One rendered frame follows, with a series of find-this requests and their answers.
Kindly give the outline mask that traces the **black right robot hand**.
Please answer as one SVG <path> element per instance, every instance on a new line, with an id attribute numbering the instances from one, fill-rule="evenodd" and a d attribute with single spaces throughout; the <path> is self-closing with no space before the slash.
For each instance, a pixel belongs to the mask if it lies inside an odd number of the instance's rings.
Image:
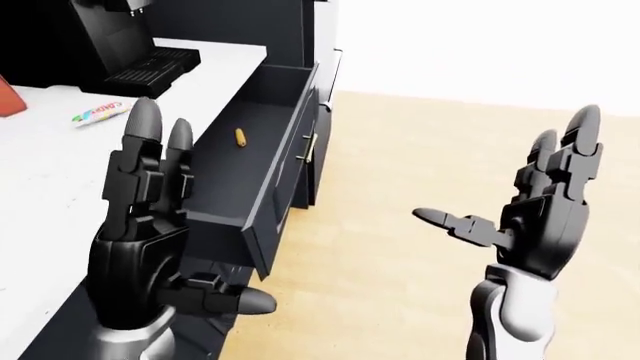
<path id="1" fill-rule="evenodd" d="M 479 247 L 495 247 L 499 263 L 554 280 L 573 257 L 589 217 L 584 188 L 596 178 L 604 146 L 598 141 L 601 110 L 588 105 L 565 134 L 548 130 L 534 141 L 527 164 L 516 173 L 518 194 L 494 224 L 476 215 L 458 218 L 418 208 L 417 218 Z"/>

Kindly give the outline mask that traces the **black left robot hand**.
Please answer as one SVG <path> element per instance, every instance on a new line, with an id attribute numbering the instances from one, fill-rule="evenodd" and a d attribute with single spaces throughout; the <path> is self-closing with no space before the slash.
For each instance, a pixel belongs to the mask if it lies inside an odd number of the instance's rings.
<path id="1" fill-rule="evenodd" d="M 129 113 L 122 148 L 111 153 L 102 197 L 108 211 L 90 248 L 86 290 L 101 326 L 147 326 L 166 306 L 179 314 L 270 314 L 273 296 L 228 284 L 219 275 L 183 277 L 179 268 L 189 235 L 184 200 L 191 196 L 193 133 L 177 119 L 161 143 L 162 116 L 150 98 Z"/>

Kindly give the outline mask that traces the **dark grey open drawer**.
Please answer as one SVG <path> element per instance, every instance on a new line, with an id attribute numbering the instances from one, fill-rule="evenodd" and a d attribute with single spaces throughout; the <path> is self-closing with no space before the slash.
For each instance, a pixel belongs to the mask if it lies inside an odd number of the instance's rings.
<path id="1" fill-rule="evenodd" d="M 270 275 L 313 134 L 317 70 L 260 65 L 197 140 L 187 256 Z"/>

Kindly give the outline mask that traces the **dark grey base cabinet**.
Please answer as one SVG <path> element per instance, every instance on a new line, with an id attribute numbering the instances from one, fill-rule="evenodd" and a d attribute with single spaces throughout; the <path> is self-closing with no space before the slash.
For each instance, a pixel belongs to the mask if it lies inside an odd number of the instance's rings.
<path id="1" fill-rule="evenodd" d="M 276 310 L 291 208 L 316 201 L 330 134 L 322 65 L 260 65 L 202 134 L 141 98 L 111 153 L 88 274 L 18 360 L 217 360 L 240 315 Z"/>

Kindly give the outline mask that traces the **white candy bar wrapper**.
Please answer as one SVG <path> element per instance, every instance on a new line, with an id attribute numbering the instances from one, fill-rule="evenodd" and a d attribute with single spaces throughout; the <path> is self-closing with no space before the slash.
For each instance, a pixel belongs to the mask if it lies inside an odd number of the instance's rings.
<path id="1" fill-rule="evenodd" d="M 87 110 L 80 115 L 75 116 L 71 123 L 76 128 L 92 125 L 97 122 L 103 122 L 115 116 L 128 113 L 133 107 L 131 102 L 114 101 L 103 104 L 99 107 Z"/>

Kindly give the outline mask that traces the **red orange box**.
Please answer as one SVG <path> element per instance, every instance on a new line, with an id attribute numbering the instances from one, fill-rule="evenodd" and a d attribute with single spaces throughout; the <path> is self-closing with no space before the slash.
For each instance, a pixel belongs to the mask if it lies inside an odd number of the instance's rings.
<path id="1" fill-rule="evenodd" d="M 27 110 L 23 99 L 0 75 L 0 117 L 6 118 Z"/>

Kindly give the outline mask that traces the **black coffee machine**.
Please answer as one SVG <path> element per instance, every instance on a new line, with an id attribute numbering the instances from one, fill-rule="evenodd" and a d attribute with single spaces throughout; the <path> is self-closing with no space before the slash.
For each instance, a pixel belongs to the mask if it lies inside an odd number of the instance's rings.
<path id="1" fill-rule="evenodd" d="M 196 68 L 198 50 L 157 46 L 153 0 L 0 0 L 0 76 L 13 86 L 158 98 Z"/>

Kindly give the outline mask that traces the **dark tall cabinet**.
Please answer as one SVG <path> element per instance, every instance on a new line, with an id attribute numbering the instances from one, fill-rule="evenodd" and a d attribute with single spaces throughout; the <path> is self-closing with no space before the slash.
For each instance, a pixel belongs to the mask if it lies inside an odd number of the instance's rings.
<path id="1" fill-rule="evenodd" d="M 333 49 L 338 0 L 157 0 L 155 38 L 266 47 L 266 63 L 310 68 Z"/>

